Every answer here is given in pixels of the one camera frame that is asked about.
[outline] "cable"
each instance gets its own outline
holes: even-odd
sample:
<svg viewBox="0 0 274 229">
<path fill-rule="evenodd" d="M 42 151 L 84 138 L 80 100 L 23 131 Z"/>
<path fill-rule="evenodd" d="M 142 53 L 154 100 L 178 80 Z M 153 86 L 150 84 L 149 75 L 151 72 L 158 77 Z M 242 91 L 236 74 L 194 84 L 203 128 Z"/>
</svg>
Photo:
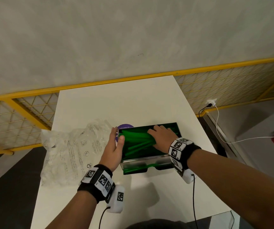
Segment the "cable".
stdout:
<svg viewBox="0 0 274 229">
<path fill-rule="evenodd" d="M 210 104 L 208 104 L 207 106 L 205 106 L 204 108 L 202 108 L 200 111 L 202 111 L 203 109 L 205 109 L 205 108 L 209 108 L 209 107 L 211 107 L 213 104 L 212 103 L 210 103 Z"/>
<path fill-rule="evenodd" d="M 233 216 L 233 219 L 234 219 L 234 215 L 232 214 L 232 211 L 231 211 L 231 215 Z M 234 226 L 234 221 L 233 221 L 233 224 L 231 225 L 231 229 L 233 226 Z"/>
<path fill-rule="evenodd" d="M 105 212 L 107 209 L 109 209 L 109 208 L 110 208 L 110 206 L 107 207 L 107 208 L 105 208 L 105 210 L 103 211 L 103 213 L 102 213 L 102 215 L 101 215 L 101 219 L 100 219 L 100 223 L 99 223 L 99 229 L 100 229 L 100 226 L 101 226 L 101 220 L 102 220 L 103 214 L 104 214 L 104 212 Z"/>
<path fill-rule="evenodd" d="M 193 204 L 193 214 L 195 216 L 195 209 L 194 209 L 194 187 L 195 187 L 195 176 L 194 174 L 192 174 L 193 176 L 193 194 L 192 194 L 192 204 Z M 196 228 L 198 229 L 198 224 L 196 223 L 196 217 L 195 217 L 195 224 L 196 224 Z"/>
<path fill-rule="evenodd" d="M 219 119 L 219 109 L 216 107 L 216 109 L 218 110 L 218 117 L 216 119 L 216 133 L 219 135 L 220 139 L 227 143 L 227 144 L 233 144 L 233 143 L 237 143 L 237 142 L 241 142 L 241 141 L 244 141 L 244 140 L 250 140 L 250 139 L 256 139 L 256 138 L 273 138 L 274 136 L 260 136 L 260 137 L 252 137 L 252 138 L 247 138 L 247 139 L 244 139 L 244 140 L 239 140 L 239 141 L 235 141 L 235 142 L 226 142 L 222 139 L 222 137 L 220 136 L 219 132 L 218 132 L 218 128 L 217 128 L 217 123 L 218 123 L 218 119 Z"/>
</svg>

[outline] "yellow railing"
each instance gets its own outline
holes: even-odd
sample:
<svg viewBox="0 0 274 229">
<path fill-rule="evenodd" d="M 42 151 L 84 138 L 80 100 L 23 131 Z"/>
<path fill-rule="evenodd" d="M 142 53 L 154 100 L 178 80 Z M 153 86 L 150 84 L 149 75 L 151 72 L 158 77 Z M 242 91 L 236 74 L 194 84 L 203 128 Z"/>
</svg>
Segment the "yellow railing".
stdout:
<svg viewBox="0 0 274 229">
<path fill-rule="evenodd" d="M 41 146 L 40 129 L 51 130 L 61 90 L 167 75 L 175 77 L 195 113 L 207 98 L 218 98 L 219 108 L 274 99 L 274 58 L 4 94 L 0 95 L 0 154 Z"/>
</svg>

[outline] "white cable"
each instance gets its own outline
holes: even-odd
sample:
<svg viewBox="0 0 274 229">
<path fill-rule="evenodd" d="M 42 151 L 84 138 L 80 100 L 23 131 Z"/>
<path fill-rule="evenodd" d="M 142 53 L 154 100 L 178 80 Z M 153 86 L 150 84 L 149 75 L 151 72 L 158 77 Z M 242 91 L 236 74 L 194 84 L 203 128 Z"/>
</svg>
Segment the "white cable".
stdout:
<svg viewBox="0 0 274 229">
<path fill-rule="evenodd" d="M 244 141 L 244 140 L 250 140 L 250 139 L 255 139 L 255 138 L 273 138 L 274 136 L 260 136 L 260 137 L 253 137 L 253 138 L 247 138 L 247 139 L 244 139 L 244 140 L 239 140 L 239 141 L 235 141 L 235 142 L 226 142 L 222 139 L 222 137 L 220 136 L 219 132 L 218 132 L 218 128 L 217 128 L 217 123 L 218 123 L 218 119 L 219 119 L 219 109 L 216 107 L 216 109 L 218 110 L 218 117 L 216 119 L 216 133 L 219 135 L 220 139 L 227 143 L 227 144 L 233 144 L 233 143 L 237 143 L 237 142 L 241 142 L 241 141 Z"/>
</svg>

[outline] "left hand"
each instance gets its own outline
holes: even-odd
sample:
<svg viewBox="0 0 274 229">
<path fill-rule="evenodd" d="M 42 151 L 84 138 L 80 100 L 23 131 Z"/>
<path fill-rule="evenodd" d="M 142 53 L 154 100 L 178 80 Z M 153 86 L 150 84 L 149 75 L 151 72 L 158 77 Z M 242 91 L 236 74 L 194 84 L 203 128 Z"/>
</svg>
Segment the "left hand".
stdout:
<svg viewBox="0 0 274 229">
<path fill-rule="evenodd" d="M 109 135 L 108 143 L 104 149 L 104 152 L 102 154 L 101 160 L 99 164 L 105 165 L 107 168 L 109 168 L 112 172 L 115 171 L 115 169 L 118 167 L 118 165 L 121 162 L 122 159 L 122 148 L 124 145 L 124 136 L 121 135 L 118 138 L 118 144 L 116 147 L 116 133 L 118 131 L 118 128 L 112 128 L 112 131 Z"/>
</svg>

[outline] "plastic bag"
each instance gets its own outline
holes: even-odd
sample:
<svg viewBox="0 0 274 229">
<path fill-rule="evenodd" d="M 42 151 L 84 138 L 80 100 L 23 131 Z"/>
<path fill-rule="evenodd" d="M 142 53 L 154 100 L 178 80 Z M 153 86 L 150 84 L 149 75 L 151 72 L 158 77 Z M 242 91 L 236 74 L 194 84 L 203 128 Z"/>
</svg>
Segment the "plastic bag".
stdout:
<svg viewBox="0 0 274 229">
<path fill-rule="evenodd" d="M 42 186 L 78 185 L 86 171 L 100 161 L 110 131 L 108 121 L 101 119 L 71 132 L 42 130 L 47 150 L 40 174 Z"/>
</svg>

